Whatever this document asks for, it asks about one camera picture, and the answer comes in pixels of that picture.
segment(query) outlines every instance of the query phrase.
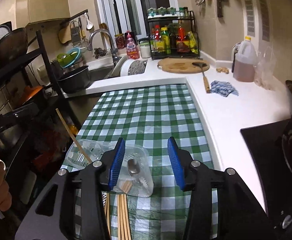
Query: black stove top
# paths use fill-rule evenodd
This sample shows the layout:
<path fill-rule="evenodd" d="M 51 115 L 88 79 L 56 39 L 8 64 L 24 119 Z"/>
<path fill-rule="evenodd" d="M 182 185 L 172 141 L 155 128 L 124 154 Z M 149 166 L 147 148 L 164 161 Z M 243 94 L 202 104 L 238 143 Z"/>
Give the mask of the black stove top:
<path fill-rule="evenodd" d="M 292 216 L 292 173 L 281 148 L 281 136 L 289 120 L 242 129 L 261 182 L 270 222 L 280 230 L 287 215 Z"/>

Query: spice rack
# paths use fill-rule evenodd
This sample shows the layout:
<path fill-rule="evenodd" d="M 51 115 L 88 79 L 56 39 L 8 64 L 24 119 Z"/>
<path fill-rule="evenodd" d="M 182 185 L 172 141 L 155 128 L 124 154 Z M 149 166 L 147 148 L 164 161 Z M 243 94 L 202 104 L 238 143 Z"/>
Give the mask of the spice rack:
<path fill-rule="evenodd" d="M 149 29 L 151 30 L 152 28 L 155 27 L 155 25 L 160 25 L 163 27 L 163 25 L 168 25 L 169 23 L 174 23 L 174 21 L 186 21 L 189 22 L 189 29 L 190 31 L 194 34 L 195 40 L 197 45 L 190 47 L 190 52 L 188 53 L 181 53 L 178 52 L 178 48 L 166 48 L 166 51 L 157 51 L 156 49 L 152 48 L 151 46 L 151 35 L 149 34 L 149 45 L 152 48 L 151 49 L 151 58 L 153 60 L 155 59 L 163 59 L 167 57 L 190 57 L 190 58 L 198 58 L 200 57 L 200 46 L 199 46 L 199 37 L 198 33 L 196 32 L 197 30 L 197 25 L 196 25 L 196 19 L 194 16 L 193 11 L 189 11 L 189 16 L 188 17 L 182 17 L 182 16 L 158 16 L 158 17 L 148 17 L 147 22 L 149 24 Z"/>

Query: clear plastic container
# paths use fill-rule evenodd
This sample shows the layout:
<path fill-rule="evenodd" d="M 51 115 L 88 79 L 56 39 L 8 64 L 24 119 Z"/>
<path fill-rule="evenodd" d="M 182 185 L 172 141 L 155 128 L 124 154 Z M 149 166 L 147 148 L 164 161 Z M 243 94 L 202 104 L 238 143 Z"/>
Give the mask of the clear plastic container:
<path fill-rule="evenodd" d="M 116 146 L 116 142 L 98 142 L 87 139 L 79 139 L 78 142 L 93 162 L 100 160 L 105 152 L 113 150 Z M 148 165 L 148 157 L 149 154 L 144 147 L 126 144 L 122 167 L 113 192 L 125 192 L 131 196 L 149 197 L 153 193 L 153 179 Z M 135 163 L 138 164 L 140 169 L 138 174 L 132 175 L 128 172 L 127 162 L 130 159 L 134 159 Z M 65 160 L 67 164 L 78 170 L 82 170 L 88 165 L 88 161 L 80 153 L 75 143 L 67 151 Z"/>

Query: faucet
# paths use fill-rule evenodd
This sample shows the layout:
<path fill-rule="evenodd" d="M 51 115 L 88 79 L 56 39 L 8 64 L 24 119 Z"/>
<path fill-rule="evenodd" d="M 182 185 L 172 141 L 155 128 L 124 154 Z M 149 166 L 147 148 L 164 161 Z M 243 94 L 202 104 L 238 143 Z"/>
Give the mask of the faucet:
<path fill-rule="evenodd" d="M 110 41 L 110 52 L 111 52 L 111 56 L 113 58 L 113 63 L 114 63 L 114 66 L 116 66 L 116 64 L 118 63 L 118 61 L 121 59 L 121 57 L 118 57 L 117 56 L 117 52 L 118 52 L 118 49 L 115 48 L 114 46 L 114 42 L 113 42 L 113 39 L 110 35 L 110 32 L 106 29 L 98 29 L 96 31 L 94 31 L 90 36 L 89 36 L 89 40 L 88 40 L 88 50 L 89 51 L 92 51 L 93 50 L 93 38 L 94 36 L 97 34 L 97 33 L 105 33 L 108 35 L 109 37 L 109 41 Z"/>

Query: brown liquid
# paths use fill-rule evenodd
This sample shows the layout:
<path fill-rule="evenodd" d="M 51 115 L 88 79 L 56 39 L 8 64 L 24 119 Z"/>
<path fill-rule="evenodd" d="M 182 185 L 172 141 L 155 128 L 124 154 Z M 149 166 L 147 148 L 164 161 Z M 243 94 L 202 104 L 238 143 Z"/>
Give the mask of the brown liquid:
<path fill-rule="evenodd" d="M 254 66 L 252 64 L 235 61 L 233 77 L 241 82 L 253 82 L 254 80 Z"/>

